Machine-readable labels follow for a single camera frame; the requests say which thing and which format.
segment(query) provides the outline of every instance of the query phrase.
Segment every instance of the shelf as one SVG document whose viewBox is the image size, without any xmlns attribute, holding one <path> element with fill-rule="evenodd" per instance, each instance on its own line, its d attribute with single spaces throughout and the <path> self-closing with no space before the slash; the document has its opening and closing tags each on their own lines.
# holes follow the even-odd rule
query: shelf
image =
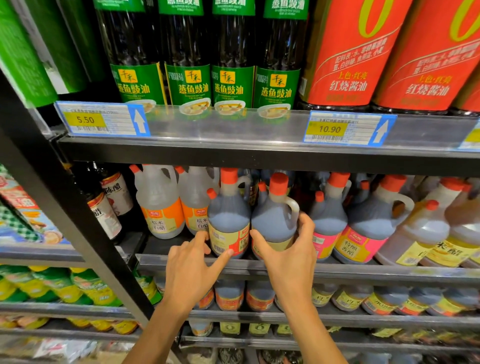
<svg viewBox="0 0 480 364">
<path fill-rule="evenodd" d="M 142 254 L 137 254 L 138 269 L 146 274 L 165 274 L 167 254 L 171 246 L 191 240 L 185 230 L 175 238 L 159 240 L 149 236 Z M 221 279 L 267 280 L 268 274 L 263 261 L 256 260 L 250 248 L 244 259 L 231 259 L 223 269 Z M 207 265 L 213 264 L 214 255 L 205 258 Z M 480 288 L 480 269 L 382 266 L 370 261 L 365 265 L 342 264 L 330 257 L 325 263 L 317 264 L 314 273 L 316 283 L 371 284 L 424 287 L 471 287 Z"/>
<path fill-rule="evenodd" d="M 127 232 L 116 245 L 125 262 L 134 257 L 137 247 L 143 240 L 141 232 Z M 38 244 L 38 247 L 0 244 L 0 263 L 16 266 L 48 266 L 89 268 L 83 257 L 71 245 Z"/>
<path fill-rule="evenodd" d="M 69 321 L 61 319 L 52 319 L 41 328 L 37 328 L 35 330 L 25 330 L 23 328 L 0 328 L 0 334 L 11 336 L 35 336 L 41 338 L 107 340 L 124 342 L 136 342 L 141 333 L 142 329 L 140 328 L 137 328 L 130 335 L 120 335 L 114 330 L 100 332 L 93 327 L 81 329 L 77 328 Z"/>
<path fill-rule="evenodd" d="M 403 316 L 395 313 L 387 316 L 370 315 L 361 308 L 345 312 L 329 302 L 326 306 L 317 308 L 318 315 L 325 326 L 340 326 L 347 328 L 432 328 L 432 329 L 470 329 L 480 328 L 479 316 Z M 252 312 L 246 302 L 240 311 L 221 311 L 217 304 L 208 310 L 192 310 L 189 319 L 212 322 L 241 322 L 285 324 L 287 317 L 277 306 L 272 305 L 269 312 Z"/>
<path fill-rule="evenodd" d="M 342 351 L 352 352 L 410 352 L 410 353 L 467 353 L 480 352 L 480 348 L 474 346 L 440 346 L 401 344 L 389 339 L 378 339 L 363 332 L 353 330 L 340 330 L 331 334 L 338 348 Z M 201 346 L 219 348 L 256 348 L 256 349 L 278 349 L 278 350 L 299 350 L 293 337 L 278 337 L 272 333 L 272 329 L 264 338 L 251 336 L 246 328 L 243 328 L 237 338 L 224 337 L 220 334 L 219 327 L 215 326 L 210 336 L 194 336 L 189 326 L 183 328 L 180 339 L 181 346 Z"/>
<path fill-rule="evenodd" d="M 458 151 L 477 118 L 398 115 L 382 147 L 357 147 L 304 143 L 309 116 L 270 120 L 249 109 L 241 120 L 195 119 L 170 107 L 148 115 L 152 137 L 65 136 L 59 146 L 99 162 L 480 177 L 480 155 Z"/>
<path fill-rule="evenodd" d="M 135 320 L 126 307 L 92 306 L 57 302 L 0 302 L 0 315 L 28 315 L 58 318 L 79 317 L 97 320 Z"/>
</svg>

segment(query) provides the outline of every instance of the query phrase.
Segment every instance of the orange label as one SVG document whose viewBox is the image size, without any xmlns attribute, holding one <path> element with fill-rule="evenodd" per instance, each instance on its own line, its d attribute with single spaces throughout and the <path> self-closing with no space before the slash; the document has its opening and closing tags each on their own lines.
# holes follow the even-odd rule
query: orange label
<svg viewBox="0 0 480 364">
<path fill-rule="evenodd" d="M 185 216 L 185 223 L 187 226 L 195 231 L 208 230 L 208 206 L 203 208 L 192 208 L 181 203 L 183 215 Z"/>
<path fill-rule="evenodd" d="M 446 110 L 479 61 L 479 29 L 480 1 L 416 1 L 373 101 Z"/>
<path fill-rule="evenodd" d="M 250 308 L 254 311 L 267 311 L 272 306 L 274 298 L 271 300 L 261 300 L 253 297 L 250 294 L 250 291 L 247 290 L 247 303 L 248 306 L 250 306 Z"/>
<path fill-rule="evenodd" d="M 207 294 L 198 302 L 197 310 L 205 310 L 212 303 L 213 297 L 213 289 L 210 288 Z"/>
<path fill-rule="evenodd" d="M 464 84 L 453 106 L 460 110 L 480 111 L 480 66 L 473 71 L 467 83 Z"/>
<path fill-rule="evenodd" d="M 316 105 L 367 105 L 412 0 L 327 3 L 328 15 L 317 5 L 313 17 L 312 34 L 318 36 L 309 43 L 301 98 Z"/>
<path fill-rule="evenodd" d="M 237 311 L 243 303 L 243 292 L 237 298 L 222 298 L 215 292 L 216 304 L 223 311 Z"/>
<path fill-rule="evenodd" d="M 151 232 L 165 234 L 178 229 L 184 222 L 180 198 L 162 210 L 148 210 L 142 207 L 145 220 Z"/>
</svg>

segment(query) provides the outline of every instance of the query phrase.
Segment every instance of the green label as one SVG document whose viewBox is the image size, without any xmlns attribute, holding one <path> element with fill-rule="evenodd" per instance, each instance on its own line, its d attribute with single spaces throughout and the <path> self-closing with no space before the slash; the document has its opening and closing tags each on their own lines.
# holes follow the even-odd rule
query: green label
<svg viewBox="0 0 480 364">
<path fill-rule="evenodd" d="M 93 0 L 95 9 L 117 12 L 144 12 L 144 0 Z"/>
<path fill-rule="evenodd" d="M 299 76 L 300 70 L 275 71 L 257 67 L 253 107 L 275 104 L 293 107 Z"/>
<path fill-rule="evenodd" d="M 307 20 L 308 0 L 266 0 L 264 18 Z"/>
<path fill-rule="evenodd" d="M 0 1 L 0 68 L 26 108 L 52 104 L 58 95 L 9 1 Z"/>
<path fill-rule="evenodd" d="M 201 98 L 211 102 L 210 65 L 180 67 L 165 65 L 172 105 L 183 105 Z"/>
<path fill-rule="evenodd" d="M 203 15 L 202 0 L 158 0 L 160 14 Z"/>
<path fill-rule="evenodd" d="M 212 13 L 255 16 L 255 0 L 215 0 Z"/>
<path fill-rule="evenodd" d="M 123 102 L 134 100 L 154 101 L 152 104 L 165 105 L 165 90 L 162 82 L 160 63 L 146 66 L 110 65 Z"/>
<path fill-rule="evenodd" d="M 245 102 L 242 107 L 251 108 L 254 74 L 254 66 L 244 68 L 212 66 L 214 103 L 241 100 Z"/>
</svg>

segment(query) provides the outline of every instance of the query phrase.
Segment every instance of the jug handle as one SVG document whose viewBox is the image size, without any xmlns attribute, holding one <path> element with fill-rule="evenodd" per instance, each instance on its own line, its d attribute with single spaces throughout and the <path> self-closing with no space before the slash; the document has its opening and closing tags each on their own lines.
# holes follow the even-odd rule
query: jug handle
<svg viewBox="0 0 480 364">
<path fill-rule="evenodd" d="M 345 188 L 342 191 L 342 202 L 345 200 L 347 197 L 348 192 L 350 191 L 350 187 L 352 186 L 352 181 L 348 180 L 347 183 L 345 184 Z"/>
<path fill-rule="evenodd" d="M 177 175 L 175 174 L 175 170 L 173 169 L 173 166 L 167 166 L 163 164 L 158 164 L 158 167 L 162 169 L 166 169 L 168 171 L 168 176 L 170 177 L 170 180 L 177 184 Z"/>
<path fill-rule="evenodd" d="M 243 194 L 243 200 L 246 203 L 249 203 L 250 202 L 250 192 L 247 193 L 247 191 L 250 191 L 250 185 L 252 184 L 252 180 L 249 176 L 241 176 L 241 177 L 239 177 L 239 179 L 237 181 L 237 187 L 242 183 L 245 183 L 245 193 Z"/>
<path fill-rule="evenodd" d="M 213 167 L 213 183 L 215 186 L 219 186 L 220 182 L 220 168 L 219 167 Z"/>
<path fill-rule="evenodd" d="M 410 212 L 412 212 L 413 208 L 415 207 L 415 202 L 413 202 L 410 197 L 403 194 L 397 194 L 395 201 L 403 202 L 405 204 L 405 209 L 399 217 L 392 220 L 392 226 L 394 228 L 401 224 L 403 220 L 405 220 L 410 215 Z"/>
<path fill-rule="evenodd" d="M 292 221 L 296 222 L 299 218 L 300 206 L 293 198 L 285 196 L 285 203 L 292 209 Z"/>
</svg>

